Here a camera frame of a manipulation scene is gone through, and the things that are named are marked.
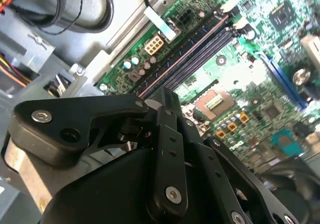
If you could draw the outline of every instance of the black plastic part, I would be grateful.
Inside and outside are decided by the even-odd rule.
[[[36,110],[50,112],[52,121],[34,121],[32,113]],[[15,107],[8,132],[19,148],[65,168],[75,165],[89,144],[87,155],[120,143],[115,130],[127,118],[143,117],[147,111],[147,105],[134,95],[27,101]],[[99,135],[93,138],[94,129]]]
[[[154,135],[155,158],[151,169],[148,211],[158,221],[167,223],[181,219],[188,209],[184,144],[177,132],[177,117],[165,106],[158,109],[157,134]],[[166,197],[166,188],[174,187],[181,203],[174,204]]]

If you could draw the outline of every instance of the white connector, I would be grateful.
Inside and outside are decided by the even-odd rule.
[[[316,69],[320,72],[320,39],[318,36],[308,34],[300,40]]]

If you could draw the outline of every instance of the mounting screw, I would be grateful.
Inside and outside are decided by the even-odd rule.
[[[235,224],[246,224],[244,218],[237,212],[232,212],[231,217]]]
[[[108,89],[108,86],[106,86],[104,83],[100,84],[99,89],[101,91],[106,91]]]
[[[165,110],[165,113],[167,113],[168,115],[172,115],[172,112],[168,109]]]
[[[140,101],[136,101],[135,104],[138,105],[141,108],[144,106]]]
[[[171,156],[176,157],[177,153],[174,150],[170,150],[169,153],[171,154]]]
[[[213,140],[213,143],[217,146],[220,146],[220,142],[218,142],[216,139]]]
[[[193,122],[191,122],[190,120],[187,120],[186,123],[191,127],[194,125]]]
[[[295,224],[295,223],[293,222],[293,220],[292,220],[290,217],[288,217],[287,215],[284,216],[284,219],[285,219],[286,222],[289,223],[289,224]]]
[[[51,113],[45,110],[37,110],[31,114],[31,117],[38,123],[48,123],[52,120]]]
[[[180,204],[182,197],[177,188],[167,187],[165,190],[165,195],[168,200],[174,204]]]

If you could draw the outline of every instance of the motherboard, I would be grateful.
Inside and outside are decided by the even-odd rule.
[[[106,95],[179,96],[256,171],[320,144],[320,0],[178,0],[105,74]]]

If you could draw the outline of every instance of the green circuit board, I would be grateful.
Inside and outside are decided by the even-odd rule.
[[[157,32],[157,27],[153,26],[146,34],[130,49],[130,51],[119,61],[114,64],[114,68],[106,74],[98,84],[108,86],[108,90],[104,90],[106,94],[108,93],[128,93],[130,90],[141,81],[144,76],[147,76],[156,68],[156,66],[164,60],[170,51],[176,47],[181,40],[183,40],[190,32],[192,32],[196,27],[198,27],[204,17],[200,17],[199,13],[203,12],[205,16],[210,16],[214,8],[220,4],[223,0],[178,0],[172,5],[162,16],[164,20],[177,19],[186,10],[191,10],[192,19],[187,23],[180,23],[178,28],[181,34],[177,36],[172,42],[168,43],[165,41],[163,47],[156,53],[156,63],[151,62],[151,57],[153,55],[148,54],[144,47],[153,38]],[[133,57],[139,59],[137,65],[132,65],[130,69],[124,68],[124,62],[130,61]],[[139,71],[144,68],[144,63],[150,63],[150,69],[144,69],[145,74],[140,75]]]
[[[180,34],[170,43],[163,41],[156,62],[144,69],[144,74],[139,73],[153,57],[144,49],[159,34],[153,26],[114,64],[98,87],[102,85],[105,94],[130,92],[199,28],[217,5],[237,6],[234,27],[249,24],[252,31],[234,38],[175,90],[184,115],[197,124],[204,138],[220,138],[247,166],[256,168],[311,150],[306,137],[316,127],[320,132],[320,101],[304,99],[303,85],[292,84],[292,78],[299,69],[309,70],[310,83],[320,89],[319,71],[301,45],[306,35],[320,35],[320,0],[178,0],[163,19],[176,21],[188,9],[194,15],[186,24],[175,23]],[[133,57],[138,64],[131,62],[131,68],[125,69],[124,62]],[[270,65],[279,66],[306,107],[293,102],[288,87]]]

